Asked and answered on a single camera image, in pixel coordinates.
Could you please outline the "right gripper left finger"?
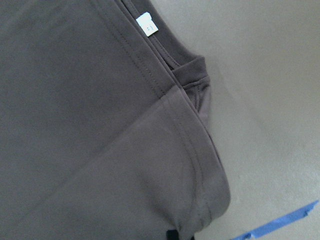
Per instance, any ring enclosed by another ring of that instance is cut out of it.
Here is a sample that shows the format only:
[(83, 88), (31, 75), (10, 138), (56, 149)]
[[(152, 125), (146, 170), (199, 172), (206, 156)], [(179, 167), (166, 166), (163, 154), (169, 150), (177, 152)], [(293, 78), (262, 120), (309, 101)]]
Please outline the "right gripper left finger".
[(179, 240), (179, 232), (177, 230), (167, 230), (166, 240)]

